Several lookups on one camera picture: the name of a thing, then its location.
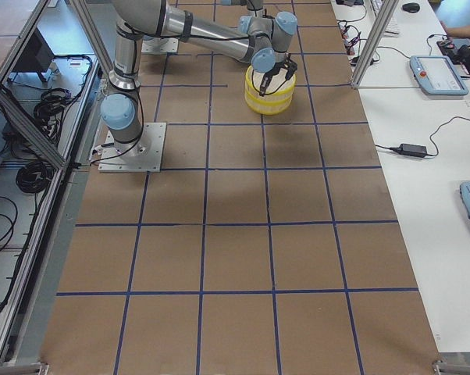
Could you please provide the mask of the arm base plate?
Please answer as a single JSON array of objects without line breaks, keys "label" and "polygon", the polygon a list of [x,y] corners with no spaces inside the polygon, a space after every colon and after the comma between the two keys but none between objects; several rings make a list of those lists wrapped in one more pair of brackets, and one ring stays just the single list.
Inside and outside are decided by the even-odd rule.
[{"label": "arm base plate", "polygon": [[166,123],[145,123],[141,139],[136,145],[120,144],[107,132],[106,142],[112,146],[104,148],[98,163],[101,173],[157,173],[161,170],[162,154],[166,139]]},{"label": "arm base plate", "polygon": [[168,53],[175,54],[178,50],[178,40],[175,38],[152,38],[144,39],[141,47],[143,54],[149,55],[165,55]]}]

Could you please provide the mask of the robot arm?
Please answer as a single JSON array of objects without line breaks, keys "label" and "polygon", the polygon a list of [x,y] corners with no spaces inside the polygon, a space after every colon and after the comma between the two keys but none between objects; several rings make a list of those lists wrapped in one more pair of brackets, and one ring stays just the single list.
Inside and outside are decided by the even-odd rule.
[{"label": "robot arm", "polygon": [[111,132],[118,155],[144,152],[143,106],[138,82],[141,47],[145,37],[177,39],[210,49],[251,65],[262,74],[259,94],[269,94],[269,85],[281,71],[289,80],[297,70],[288,49],[297,31],[291,12],[267,16],[260,1],[246,1],[248,15],[232,29],[192,12],[172,7],[166,1],[115,1],[117,12],[116,51],[109,72],[111,91],[101,104],[101,117]]},{"label": "robot arm", "polygon": [[263,16],[264,13],[263,0],[221,0],[220,3],[225,6],[245,6],[249,16]]}]

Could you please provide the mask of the person hand at desk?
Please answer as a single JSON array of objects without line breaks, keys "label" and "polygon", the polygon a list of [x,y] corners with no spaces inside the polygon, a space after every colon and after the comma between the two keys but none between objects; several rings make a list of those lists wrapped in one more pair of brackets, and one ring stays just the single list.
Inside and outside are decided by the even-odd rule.
[{"label": "person hand at desk", "polygon": [[450,38],[467,38],[470,39],[470,25],[463,27],[449,27],[445,23],[441,23],[445,34]]}]

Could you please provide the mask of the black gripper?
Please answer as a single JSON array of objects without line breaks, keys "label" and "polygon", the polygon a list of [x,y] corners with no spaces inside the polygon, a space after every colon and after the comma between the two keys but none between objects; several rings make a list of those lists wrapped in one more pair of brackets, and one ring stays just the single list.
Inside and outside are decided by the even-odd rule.
[{"label": "black gripper", "polygon": [[269,72],[265,73],[262,77],[259,86],[260,96],[265,96],[272,79],[274,78],[274,76],[278,75],[281,70],[286,71],[285,80],[290,80],[297,70],[297,64],[295,61],[292,60],[292,58],[285,58],[282,62],[277,62],[275,66]]}]

